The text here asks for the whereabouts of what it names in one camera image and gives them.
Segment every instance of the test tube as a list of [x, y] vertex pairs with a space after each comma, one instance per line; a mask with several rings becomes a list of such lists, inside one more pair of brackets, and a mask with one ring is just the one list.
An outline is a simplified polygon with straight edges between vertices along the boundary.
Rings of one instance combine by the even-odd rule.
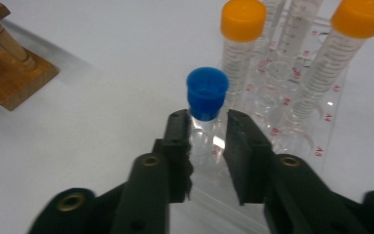
[[276, 48], [276, 58], [266, 67], [268, 78], [285, 81], [318, 14], [322, 0], [292, 0]]
[[294, 103], [285, 112], [292, 125], [304, 122], [357, 50], [374, 36], [374, 0], [344, 0], [331, 19], [332, 31], [302, 78]]
[[229, 86], [226, 75], [211, 67], [193, 70], [187, 77], [187, 99], [190, 104], [190, 155], [205, 156], [213, 146], [215, 119], [223, 105]]
[[223, 116], [229, 108], [237, 108], [255, 40], [263, 31], [266, 7], [257, 0], [227, 2], [221, 13], [221, 33], [224, 36], [221, 69], [229, 79]]
[[254, 45], [254, 52], [264, 54], [270, 47], [276, 27], [281, 19], [281, 12], [284, 7], [285, 0], [264, 0], [262, 1], [266, 6], [267, 16], [263, 25], [262, 36], [259, 37]]
[[343, 0], [331, 19], [332, 31], [296, 91], [279, 123], [272, 144], [276, 153], [304, 156], [313, 140], [306, 125], [318, 101], [367, 38], [374, 36], [374, 0]]

